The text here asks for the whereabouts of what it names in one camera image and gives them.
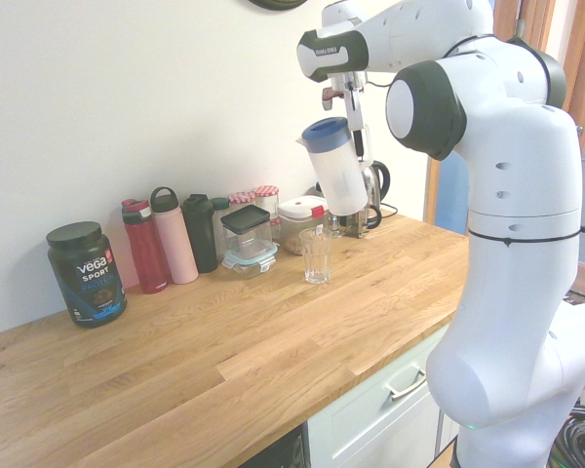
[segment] red water bottle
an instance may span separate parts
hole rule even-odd
[[[145,294],[159,293],[167,286],[169,272],[149,202],[130,199],[121,205],[140,288]]]

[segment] pink water bottle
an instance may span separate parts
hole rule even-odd
[[[162,190],[169,194],[157,196]],[[198,275],[197,266],[176,193],[169,187],[158,187],[149,202],[174,283],[184,285],[194,281]]]
[[[124,200],[121,205],[140,289],[145,294],[159,293],[167,286],[169,272],[149,202],[130,199]]]

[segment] jar lid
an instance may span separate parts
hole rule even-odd
[[[262,185],[261,187],[255,188],[253,193],[255,193],[256,197],[272,197],[280,193],[280,189],[275,185]]]
[[[236,192],[227,197],[230,203],[236,203],[238,205],[243,203],[250,203],[255,200],[254,192]]]
[[[221,218],[224,227],[234,234],[243,235],[260,224],[269,222],[271,213],[256,205],[248,205]]]
[[[157,196],[158,192],[162,190],[168,190],[168,195]],[[166,213],[175,210],[179,207],[179,201],[177,200],[176,193],[169,187],[158,187],[152,192],[149,198],[149,203],[154,213]]]
[[[227,198],[223,197],[212,198],[211,202],[216,211],[227,210],[228,208],[230,208],[230,201]]]
[[[278,214],[291,219],[323,217],[327,210],[328,204],[325,201],[325,198],[315,197],[313,195],[304,195],[303,197],[293,198],[292,200],[281,204],[277,209]]]
[[[101,238],[101,226],[94,221],[74,222],[58,227],[46,236],[55,249],[78,249]]]

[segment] protein powder tub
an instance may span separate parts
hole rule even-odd
[[[126,295],[108,238],[96,222],[75,222],[46,236],[48,258],[76,325],[99,327],[126,310]]]

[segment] container label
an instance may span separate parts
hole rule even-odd
[[[60,291],[76,322],[95,322],[118,313],[126,301],[111,249],[103,256],[74,265],[56,261],[53,265]]]

